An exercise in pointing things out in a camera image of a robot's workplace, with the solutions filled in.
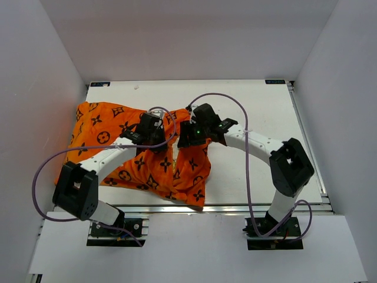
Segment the cream contoured pillow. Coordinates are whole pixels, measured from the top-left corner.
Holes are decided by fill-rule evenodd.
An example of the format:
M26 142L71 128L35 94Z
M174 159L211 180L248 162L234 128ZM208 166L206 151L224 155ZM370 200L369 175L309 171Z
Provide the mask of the cream contoured pillow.
M172 144L172 161L173 161L173 173L176 172L176 166L177 166L177 158L179 154L179 148L178 148L178 142L179 138L175 140L175 142Z

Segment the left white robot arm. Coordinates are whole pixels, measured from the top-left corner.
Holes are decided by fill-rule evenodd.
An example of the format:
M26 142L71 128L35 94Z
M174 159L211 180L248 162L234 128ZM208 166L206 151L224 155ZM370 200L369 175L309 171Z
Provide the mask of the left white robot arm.
M108 148L79 163L63 165L52 202L81 221L101 223L111 235L119 235L124 230L124 212L99 200L99 185L133 159L137 148L165 148L163 117L164 110L143 113L140 122L124 130Z

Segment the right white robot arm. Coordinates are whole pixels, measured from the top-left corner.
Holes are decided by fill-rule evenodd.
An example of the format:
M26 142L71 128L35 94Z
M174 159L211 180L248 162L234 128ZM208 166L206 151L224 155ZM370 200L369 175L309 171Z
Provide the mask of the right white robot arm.
M270 167L276 191L259 231L280 235L287 228L286 217L292 214L297 197L315 173L301 142L295 138L280 141L247 131L236 120L220 119L207 103L186 109L190 119L180 124L179 148L211 141L242 150Z

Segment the aluminium table rail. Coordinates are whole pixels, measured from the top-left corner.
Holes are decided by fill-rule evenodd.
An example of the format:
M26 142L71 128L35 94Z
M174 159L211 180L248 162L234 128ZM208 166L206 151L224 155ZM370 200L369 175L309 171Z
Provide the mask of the aluminium table rail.
M333 209L329 203L323 204L311 204L313 213L333 213ZM264 213L268 210L267 205L253 206L254 213ZM186 206L121 206L120 209L126 213L249 213L249 207L245 205L233 205L233 206L205 206L202 210ZM295 213L309 212L308 205L298 205Z

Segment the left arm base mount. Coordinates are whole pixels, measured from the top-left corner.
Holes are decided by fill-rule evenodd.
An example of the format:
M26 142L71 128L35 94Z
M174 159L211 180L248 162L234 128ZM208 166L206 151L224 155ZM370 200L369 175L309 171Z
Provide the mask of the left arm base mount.
M87 246L141 248L144 246L149 229L147 216L126 216L118 228L107 228L100 222L91 222Z

